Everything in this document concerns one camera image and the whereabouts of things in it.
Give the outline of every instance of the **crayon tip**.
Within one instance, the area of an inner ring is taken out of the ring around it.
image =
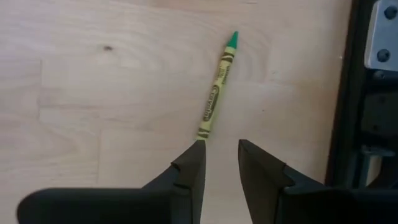
[[[238,31],[235,31],[231,37],[231,40],[228,42],[227,47],[233,47],[236,49],[238,46]]]

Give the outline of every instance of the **yellow crayon wrapper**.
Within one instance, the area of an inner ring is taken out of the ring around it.
[[[197,132],[197,140],[206,140],[210,134],[211,125],[213,124],[215,118],[217,103],[219,103],[220,95],[225,86],[229,68],[232,65],[235,52],[236,47],[234,48],[227,46],[223,56],[221,56],[221,61],[218,65],[217,76],[213,82],[213,86],[211,87],[210,96],[206,103],[206,109]]]

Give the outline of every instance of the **wood grain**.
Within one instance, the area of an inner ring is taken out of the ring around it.
[[[193,142],[232,31],[237,52],[207,142],[202,223],[249,223],[246,138],[325,175],[345,0],[0,2],[0,215],[53,187],[140,187]]]

